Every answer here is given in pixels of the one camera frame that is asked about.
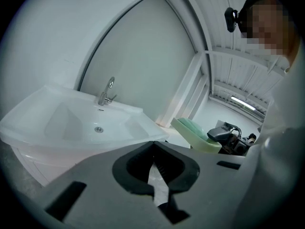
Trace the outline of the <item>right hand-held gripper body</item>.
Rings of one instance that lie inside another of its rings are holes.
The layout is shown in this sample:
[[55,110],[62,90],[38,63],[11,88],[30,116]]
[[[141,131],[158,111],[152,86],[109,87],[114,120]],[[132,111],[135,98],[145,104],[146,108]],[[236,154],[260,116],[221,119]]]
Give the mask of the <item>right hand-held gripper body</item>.
[[256,141],[256,135],[251,133],[247,137],[242,137],[242,131],[239,127],[229,124],[227,122],[222,126],[230,131],[228,139],[220,142],[222,148],[219,154],[245,156],[249,148]]

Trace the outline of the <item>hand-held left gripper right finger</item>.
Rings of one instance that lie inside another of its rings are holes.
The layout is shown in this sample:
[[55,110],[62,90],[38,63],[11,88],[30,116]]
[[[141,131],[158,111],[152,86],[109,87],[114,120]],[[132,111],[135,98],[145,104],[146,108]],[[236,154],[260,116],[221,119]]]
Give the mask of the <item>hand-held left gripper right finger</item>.
[[154,143],[154,158],[169,187],[174,223],[155,229],[241,229],[237,219],[250,182],[249,158]]

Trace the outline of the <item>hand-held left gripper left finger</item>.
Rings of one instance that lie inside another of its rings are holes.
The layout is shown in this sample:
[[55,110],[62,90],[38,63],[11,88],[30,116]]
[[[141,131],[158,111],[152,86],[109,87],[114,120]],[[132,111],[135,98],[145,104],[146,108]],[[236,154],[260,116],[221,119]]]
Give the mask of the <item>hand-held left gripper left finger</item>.
[[148,184],[152,142],[91,156],[48,184],[35,200],[47,229],[162,229]]

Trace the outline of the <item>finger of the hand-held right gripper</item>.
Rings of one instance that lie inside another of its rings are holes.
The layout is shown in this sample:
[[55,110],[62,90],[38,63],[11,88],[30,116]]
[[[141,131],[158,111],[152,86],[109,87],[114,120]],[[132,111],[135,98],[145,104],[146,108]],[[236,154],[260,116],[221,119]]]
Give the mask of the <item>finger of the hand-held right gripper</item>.
[[229,139],[231,131],[217,127],[208,131],[207,136],[215,142],[225,142]]

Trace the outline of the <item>green soap bar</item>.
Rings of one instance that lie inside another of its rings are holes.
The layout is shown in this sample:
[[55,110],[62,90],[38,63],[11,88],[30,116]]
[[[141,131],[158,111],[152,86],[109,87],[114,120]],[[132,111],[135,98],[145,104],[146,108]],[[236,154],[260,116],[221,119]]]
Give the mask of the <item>green soap bar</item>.
[[197,123],[195,123],[193,120],[189,118],[179,118],[178,121],[180,121],[183,125],[185,125],[190,131],[192,131],[194,134],[196,134],[198,137],[203,139],[204,141],[208,140],[207,134],[203,131],[202,127],[200,127]]

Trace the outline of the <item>person's beige shirt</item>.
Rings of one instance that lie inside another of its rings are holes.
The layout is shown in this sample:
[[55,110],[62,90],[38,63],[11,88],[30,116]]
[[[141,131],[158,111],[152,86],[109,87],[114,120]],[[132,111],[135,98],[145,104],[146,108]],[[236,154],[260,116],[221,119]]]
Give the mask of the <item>person's beige shirt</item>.
[[305,227],[305,42],[272,100],[256,146],[251,184],[234,218],[234,229]]

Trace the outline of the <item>fluorescent ceiling lamp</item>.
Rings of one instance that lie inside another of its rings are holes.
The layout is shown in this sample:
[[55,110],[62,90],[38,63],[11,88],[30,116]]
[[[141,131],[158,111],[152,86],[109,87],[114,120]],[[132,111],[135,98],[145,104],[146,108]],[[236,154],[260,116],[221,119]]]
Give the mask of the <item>fluorescent ceiling lamp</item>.
[[239,103],[239,104],[243,105],[244,107],[246,107],[246,108],[248,108],[248,109],[250,109],[250,110],[252,110],[252,111],[255,111],[255,110],[256,110],[255,107],[253,107],[252,105],[250,105],[250,104],[248,104],[248,103],[242,101],[242,100],[239,99],[239,98],[236,98],[236,97],[234,97],[234,96],[231,96],[231,100],[234,101],[234,102],[236,102],[236,103]]

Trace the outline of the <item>chrome sink faucet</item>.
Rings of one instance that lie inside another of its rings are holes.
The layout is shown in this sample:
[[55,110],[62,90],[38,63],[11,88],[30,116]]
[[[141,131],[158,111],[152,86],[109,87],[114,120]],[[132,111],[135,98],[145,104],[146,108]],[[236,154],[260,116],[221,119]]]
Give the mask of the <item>chrome sink faucet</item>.
[[113,96],[112,98],[107,97],[108,90],[112,89],[114,81],[115,81],[115,77],[112,76],[98,100],[98,105],[103,106],[105,103],[110,104],[117,97],[117,95]]

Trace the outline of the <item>white ceramic vanity sink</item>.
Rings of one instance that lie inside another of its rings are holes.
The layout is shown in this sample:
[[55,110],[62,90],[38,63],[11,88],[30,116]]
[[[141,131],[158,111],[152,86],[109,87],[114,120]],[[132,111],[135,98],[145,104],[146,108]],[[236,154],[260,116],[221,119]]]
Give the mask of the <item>white ceramic vanity sink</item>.
[[[102,133],[94,131],[103,128]],[[118,102],[98,105],[97,97],[47,85],[16,105],[0,121],[0,138],[31,141],[82,138],[106,150],[168,137],[141,108]]]

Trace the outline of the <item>frosted glass partition panel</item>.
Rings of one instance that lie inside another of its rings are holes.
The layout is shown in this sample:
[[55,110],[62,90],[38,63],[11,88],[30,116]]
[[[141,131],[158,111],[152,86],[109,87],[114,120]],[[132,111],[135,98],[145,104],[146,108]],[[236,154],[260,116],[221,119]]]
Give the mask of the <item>frosted glass partition panel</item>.
[[166,0],[143,0],[108,32],[93,54],[80,91],[143,109],[160,122],[196,52]]

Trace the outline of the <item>white metal beam frame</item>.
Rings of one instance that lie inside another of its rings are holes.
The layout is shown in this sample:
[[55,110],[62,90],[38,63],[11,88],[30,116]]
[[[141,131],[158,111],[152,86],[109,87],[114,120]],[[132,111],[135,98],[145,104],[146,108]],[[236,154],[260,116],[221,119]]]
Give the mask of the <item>white metal beam frame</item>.
[[[166,0],[185,28],[196,56],[172,103],[157,124],[170,127],[174,118],[196,118],[207,100],[223,105],[261,125],[271,90],[284,77],[285,59],[267,56],[248,45],[236,30],[227,30],[224,11],[240,0]],[[252,111],[231,96],[256,108]]]

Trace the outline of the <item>grey partition frame post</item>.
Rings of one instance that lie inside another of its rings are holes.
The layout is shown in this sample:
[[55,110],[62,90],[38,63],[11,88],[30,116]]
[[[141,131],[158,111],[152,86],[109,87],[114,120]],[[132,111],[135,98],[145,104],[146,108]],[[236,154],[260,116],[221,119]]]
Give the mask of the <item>grey partition frame post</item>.
[[86,72],[89,68],[89,65],[92,61],[92,58],[94,57],[96,51],[98,50],[100,44],[104,41],[105,37],[109,34],[109,32],[113,29],[113,27],[135,6],[137,6],[139,3],[141,3],[143,0],[136,0],[129,4],[126,8],[124,8],[122,11],[120,11],[107,25],[105,28],[101,31],[101,33],[98,35],[98,38],[95,40],[95,42],[90,47],[90,50],[87,52],[84,61],[81,64],[81,67],[79,69],[77,78],[75,80],[75,84],[73,89],[76,91],[80,91],[81,85],[83,82],[83,79],[86,75]]

